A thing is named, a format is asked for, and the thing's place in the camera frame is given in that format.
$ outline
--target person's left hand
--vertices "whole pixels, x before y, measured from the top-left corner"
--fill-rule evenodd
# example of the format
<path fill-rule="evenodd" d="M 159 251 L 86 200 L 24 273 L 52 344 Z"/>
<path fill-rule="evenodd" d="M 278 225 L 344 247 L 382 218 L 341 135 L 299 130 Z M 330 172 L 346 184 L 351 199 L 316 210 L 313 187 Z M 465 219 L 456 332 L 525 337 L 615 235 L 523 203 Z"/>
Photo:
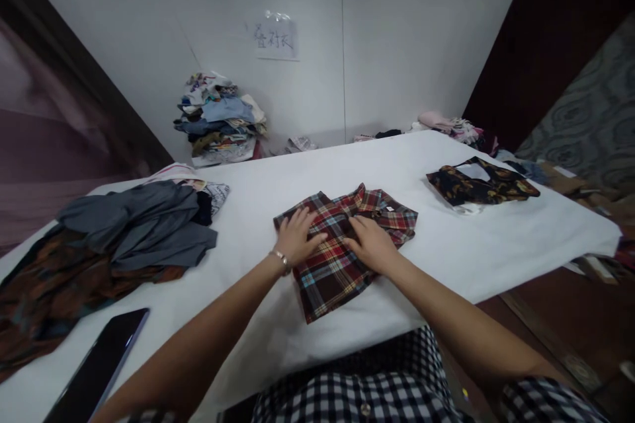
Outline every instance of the person's left hand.
<path fill-rule="evenodd" d="M 316 250 L 320 243 L 326 241 L 328 235 L 320 233 L 306 240 L 311 223 L 318 216 L 316 212 L 309 213 L 308 208 L 296 210 L 291 219 L 284 218 L 278 230 L 278 242 L 275 250 L 280 251 L 291 267 L 307 259 Z"/>

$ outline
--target bracelet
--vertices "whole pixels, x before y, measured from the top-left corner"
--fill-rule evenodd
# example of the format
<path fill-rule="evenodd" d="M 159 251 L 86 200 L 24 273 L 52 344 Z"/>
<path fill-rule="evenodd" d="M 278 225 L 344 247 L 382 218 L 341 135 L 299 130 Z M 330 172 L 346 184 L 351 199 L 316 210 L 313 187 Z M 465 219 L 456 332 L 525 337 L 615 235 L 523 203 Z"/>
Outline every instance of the bracelet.
<path fill-rule="evenodd" d="M 289 273 L 291 273 L 291 265 L 289 264 L 289 260 L 286 258 L 286 256 L 284 256 L 280 251 L 276 249 L 269 251 L 269 254 L 272 254 L 273 256 L 277 256 L 280 258 L 280 260 L 282 261 L 282 264 L 284 265 L 284 273 L 282 273 L 282 275 L 288 276 Z"/>

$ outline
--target white wall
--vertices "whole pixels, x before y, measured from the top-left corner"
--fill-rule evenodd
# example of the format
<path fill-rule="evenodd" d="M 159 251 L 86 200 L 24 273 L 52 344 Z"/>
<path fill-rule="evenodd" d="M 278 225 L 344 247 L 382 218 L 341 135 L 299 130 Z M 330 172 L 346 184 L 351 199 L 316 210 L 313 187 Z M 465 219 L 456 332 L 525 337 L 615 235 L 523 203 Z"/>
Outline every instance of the white wall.
<path fill-rule="evenodd" d="M 346 136 L 460 116 L 512 0 L 344 0 Z"/>
<path fill-rule="evenodd" d="M 344 142 L 341 0 L 50 1 L 176 160 L 189 145 L 175 105 L 200 67 L 253 95 L 274 144 L 298 133 Z M 297 20 L 300 62 L 255 59 L 241 29 L 267 9 Z"/>
<path fill-rule="evenodd" d="M 328 146 L 359 132 L 407 128 L 423 110 L 460 114 L 511 2 L 50 1 L 179 161 L 189 145 L 172 128 L 175 105 L 199 69 L 254 96 L 267 113 L 272 148 L 289 135 Z M 255 59 L 242 26 L 266 9 L 296 20 L 299 62 Z"/>

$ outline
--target black and white checkered shirt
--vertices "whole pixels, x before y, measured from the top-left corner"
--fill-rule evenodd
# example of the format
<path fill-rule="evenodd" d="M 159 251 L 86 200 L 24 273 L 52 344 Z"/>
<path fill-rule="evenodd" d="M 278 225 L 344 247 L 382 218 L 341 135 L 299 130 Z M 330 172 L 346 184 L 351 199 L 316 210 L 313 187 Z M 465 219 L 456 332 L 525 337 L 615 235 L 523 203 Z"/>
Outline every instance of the black and white checkered shirt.
<path fill-rule="evenodd" d="M 510 422 L 608 421 L 556 380 L 528 377 L 507 385 L 501 409 Z M 128 423 L 172 423 L 155 410 Z M 454 407 L 437 340 L 420 328 L 334 362 L 289 375 L 258 395 L 253 422 L 471 422 Z"/>

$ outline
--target smartphone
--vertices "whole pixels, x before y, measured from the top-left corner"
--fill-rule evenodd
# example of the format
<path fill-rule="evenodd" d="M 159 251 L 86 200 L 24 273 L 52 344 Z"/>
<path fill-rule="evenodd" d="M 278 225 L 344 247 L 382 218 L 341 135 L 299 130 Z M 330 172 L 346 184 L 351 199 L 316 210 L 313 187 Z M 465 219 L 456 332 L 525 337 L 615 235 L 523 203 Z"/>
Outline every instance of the smartphone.
<path fill-rule="evenodd" d="M 44 423 L 90 421 L 108 397 L 149 312 L 121 314 L 106 324 Z"/>

